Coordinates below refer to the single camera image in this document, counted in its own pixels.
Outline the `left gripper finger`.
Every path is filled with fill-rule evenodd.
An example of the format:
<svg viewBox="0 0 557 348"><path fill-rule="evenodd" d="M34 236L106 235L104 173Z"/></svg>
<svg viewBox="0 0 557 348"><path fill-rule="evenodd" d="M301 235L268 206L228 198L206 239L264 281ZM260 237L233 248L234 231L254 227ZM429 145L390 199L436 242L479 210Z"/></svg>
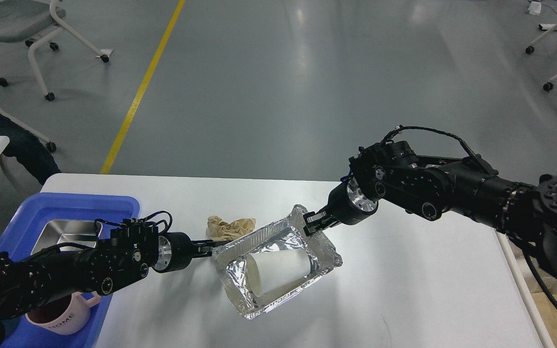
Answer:
<svg viewBox="0 0 557 348"><path fill-rule="evenodd" d="M215 240L192 240L191 257L207 258L212 256L215 247L220 247L228 244L228 241L215 241Z"/></svg>

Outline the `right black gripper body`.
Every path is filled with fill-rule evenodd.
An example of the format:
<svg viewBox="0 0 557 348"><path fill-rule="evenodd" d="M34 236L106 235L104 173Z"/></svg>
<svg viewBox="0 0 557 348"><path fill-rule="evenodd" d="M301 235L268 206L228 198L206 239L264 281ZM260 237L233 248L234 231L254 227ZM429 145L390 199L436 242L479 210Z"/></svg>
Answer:
<svg viewBox="0 0 557 348"><path fill-rule="evenodd" d="M356 225L378 210L378 201L367 198L355 178L343 181L328 196L327 215L329 226L340 223Z"/></svg>

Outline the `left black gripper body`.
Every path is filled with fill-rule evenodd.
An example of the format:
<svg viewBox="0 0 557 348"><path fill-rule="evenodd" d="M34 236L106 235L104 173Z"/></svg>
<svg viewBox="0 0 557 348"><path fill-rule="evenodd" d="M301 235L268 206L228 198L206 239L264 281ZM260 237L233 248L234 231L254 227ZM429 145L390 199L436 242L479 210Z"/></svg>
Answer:
<svg viewBox="0 0 557 348"><path fill-rule="evenodd" d="M159 254L153 270L163 274L185 269L192 261L192 248L192 240L183 232L160 233Z"/></svg>

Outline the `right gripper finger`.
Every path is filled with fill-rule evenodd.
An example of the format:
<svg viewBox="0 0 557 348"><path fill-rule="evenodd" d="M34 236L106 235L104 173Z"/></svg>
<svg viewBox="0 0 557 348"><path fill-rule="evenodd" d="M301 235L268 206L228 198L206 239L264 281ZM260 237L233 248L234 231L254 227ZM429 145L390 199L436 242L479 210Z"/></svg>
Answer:
<svg viewBox="0 0 557 348"><path fill-rule="evenodd" d="M330 217L325 211L307 212L303 219L307 228L327 228L330 224Z"/></svg>
<svg viewBox="0 0 557 348"><path fill-rule="evenodd" d="M312 236L317 232L325 231L325 229L332 228L340 224L341 222L336 220L336 218L322 218L318 220L307 218L305 219L305 235Z"/></svg>

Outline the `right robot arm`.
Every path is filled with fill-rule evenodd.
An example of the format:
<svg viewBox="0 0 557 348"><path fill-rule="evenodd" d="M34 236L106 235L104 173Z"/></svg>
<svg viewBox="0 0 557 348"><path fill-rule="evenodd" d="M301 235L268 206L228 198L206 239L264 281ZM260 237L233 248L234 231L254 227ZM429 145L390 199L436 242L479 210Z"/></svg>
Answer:
<svg viewBox="0 0 557 348"><path fill-rule="evenodd" d="M557 279L557 175L542 174L537 185L504 180L463 139L436 129L430 132L457 140L467 156L419 156L406 141L394 141L406 129L400 125L381 141L358 148L349 160L349 174L329 193L327 205L304 215L305 233L355 225L373 215L380 200L429 221L453 211L506 235L557 309L533 264L536 260Z"/></svg>

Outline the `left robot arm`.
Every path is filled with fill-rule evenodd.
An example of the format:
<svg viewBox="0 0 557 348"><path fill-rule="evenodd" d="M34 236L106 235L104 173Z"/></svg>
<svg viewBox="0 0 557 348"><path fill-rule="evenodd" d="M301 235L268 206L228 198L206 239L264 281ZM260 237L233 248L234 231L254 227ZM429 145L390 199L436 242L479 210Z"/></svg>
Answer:
<svg viewBox="0 0 557 348"><path fill-rule="evenodd" d="M150 269L167 273L209 257L225 242L191 240L171 232L171 220L124 219L110 223L110 236L94 247L64 242L44 247L21 261L0 251L0 344L2 321L15 319L77 291L110 295L145 279Z"/></svg>

